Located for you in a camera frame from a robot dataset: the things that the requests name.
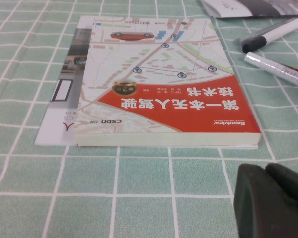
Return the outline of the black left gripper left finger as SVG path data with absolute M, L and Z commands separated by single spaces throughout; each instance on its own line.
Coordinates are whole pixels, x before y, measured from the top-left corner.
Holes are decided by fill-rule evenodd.
M 258 165 L 238 167 L 234 211 L 241 238 L 298 238 L 298 204 Z

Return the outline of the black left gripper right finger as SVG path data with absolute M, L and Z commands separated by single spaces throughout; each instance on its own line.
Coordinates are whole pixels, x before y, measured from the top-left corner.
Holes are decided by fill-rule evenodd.
M 269 163 L 265 171 L 298 204 L 298 173 L 277 163 Z

